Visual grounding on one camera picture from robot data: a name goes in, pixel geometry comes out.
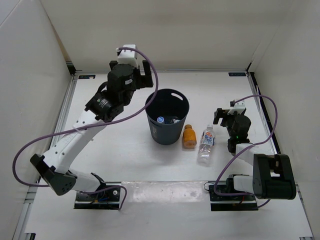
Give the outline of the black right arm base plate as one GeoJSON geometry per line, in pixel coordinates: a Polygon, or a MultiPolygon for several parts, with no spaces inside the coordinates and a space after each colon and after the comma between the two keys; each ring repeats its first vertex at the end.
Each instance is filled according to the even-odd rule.
{"type": "Polygon", "coordinates": [[[209,193],[212,212],[257,211],[256,197],[251,195],[222,196],[214,192],[214,182],[204,183],[204,190],[209,193]]]}

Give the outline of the blue label Pocari Sweat bottle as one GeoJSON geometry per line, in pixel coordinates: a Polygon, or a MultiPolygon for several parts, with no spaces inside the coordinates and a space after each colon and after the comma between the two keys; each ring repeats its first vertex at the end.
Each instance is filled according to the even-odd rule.
{"type": "Polygon", "coordinates": [[[172,116],[159,116],[156,121],[159,124],[169,125],[169,124],[171,124],[171,119],[172,119],[172,116]]]}

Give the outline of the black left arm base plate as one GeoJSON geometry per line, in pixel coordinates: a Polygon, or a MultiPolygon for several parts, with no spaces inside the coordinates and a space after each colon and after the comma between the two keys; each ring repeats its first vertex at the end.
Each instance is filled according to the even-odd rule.
{"type": "Polygon", "coordinates": [[[107,182],[104,188],[111,189],[97,194],[85,194],[77,192],[73,208],[75,210],[119,210],[121,206],[121,194],[124,189],[120,182],[107,182]]]}

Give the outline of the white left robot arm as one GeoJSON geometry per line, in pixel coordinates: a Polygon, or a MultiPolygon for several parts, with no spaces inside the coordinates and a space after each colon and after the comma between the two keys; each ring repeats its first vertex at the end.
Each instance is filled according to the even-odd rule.
{"type": "Polygon", "coordinates": [[[70,166],[83,148],[129,105],[136,90],[153,87],[150,64],[139,67],[110,62],[111,71],[84,111],[64,136],[43,154],[34,154],[30,162],[49,187],[62,196],[71,190],[88,193],[94,200],[105,195],[106,183],[95,173],[83,173],[70,166]]]}

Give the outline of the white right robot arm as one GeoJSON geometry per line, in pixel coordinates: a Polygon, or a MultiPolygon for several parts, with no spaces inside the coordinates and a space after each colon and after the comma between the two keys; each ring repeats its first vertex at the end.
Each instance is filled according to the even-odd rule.
{"type": "Polygon", "coordinates": [[[250,164],[252,175],[231,175],[226,180],[225,190],[219,190],[216,181],[213,192],[230,200],[244,195],[267,200],[293,200],[297,189],[289,156],[263,153],[252,144],[248,138],[251,121],[245,112],[245,108],[218,108],[214,112],[213,124],[217,125],[222,120],[220,125],[227,129],[227,148],[233,155],[232,160],[241,159],[250,164]]]}

